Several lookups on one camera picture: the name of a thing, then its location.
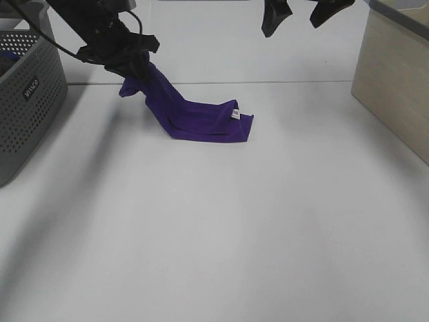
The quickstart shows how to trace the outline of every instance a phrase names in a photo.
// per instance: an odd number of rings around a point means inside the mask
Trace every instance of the white tag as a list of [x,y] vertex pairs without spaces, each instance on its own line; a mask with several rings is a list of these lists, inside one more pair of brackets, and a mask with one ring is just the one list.
[[240,110],[233,109],[233,114],[231,115],[233,119],[240,119]]

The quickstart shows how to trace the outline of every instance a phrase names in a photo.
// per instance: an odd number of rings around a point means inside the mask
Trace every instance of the white tabletop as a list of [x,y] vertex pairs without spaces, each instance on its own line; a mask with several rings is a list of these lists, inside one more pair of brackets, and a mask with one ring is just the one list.
[[[294,14],[266,39],[261,31],[263,0],[137,2],[144,32],[161,43],[152,60],[169,70],[173,83],[259,81],[351,81],[369,12],[356,3],[315,30],[313,1],[290,1]],[[50,11],[58,42],[72,51],[84,43]],[[137,24],[121,14],[127,26]],[[61,54],[70,83],[120,83],[102,67]]]
[[351,84],[181,85],[247,143],[73,86],[0,189],[0,321],[427,321],[429,168]]

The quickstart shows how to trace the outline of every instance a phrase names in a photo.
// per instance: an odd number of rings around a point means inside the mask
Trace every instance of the gray plastic basket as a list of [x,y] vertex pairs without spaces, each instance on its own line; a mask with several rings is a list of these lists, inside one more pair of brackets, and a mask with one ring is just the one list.
[[[54,37],[43,2],[22,9],[46,34]],[[19,18],[16,13],[3,18]],[[22,168],[43,138],[67,94],[58,51],[29,30],[0,31],[0,50],[21,56],[0,77],[0,186]]]

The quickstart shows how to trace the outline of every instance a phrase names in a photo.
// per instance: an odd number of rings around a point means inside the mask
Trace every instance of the gray basket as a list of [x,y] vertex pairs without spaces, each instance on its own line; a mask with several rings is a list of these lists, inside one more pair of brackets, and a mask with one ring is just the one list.
[[[48,5],[28,3],[23,10],[46,34],[54,37]],[[18,18],[16,13],[3,18]],[[0,186],[9,182],[43,138],[67,94],[58,51],[30,30],[0,31],[0,50],[21,56],[0,77]]]

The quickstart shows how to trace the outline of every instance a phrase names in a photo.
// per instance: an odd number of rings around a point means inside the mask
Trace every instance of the purple cloth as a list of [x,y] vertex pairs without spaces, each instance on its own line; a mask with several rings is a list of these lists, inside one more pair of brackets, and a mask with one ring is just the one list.
[[220,143],[247,141],[253,115],[241,114],[240,120],[233,119],[233,110],[239,109],[236,100],[220,105],[187,101],[154,64],[149,62],[147,68],[151,76],[148,83],[127,77],[119,94],[127,97],[142,91],[146,105],[172,138]]

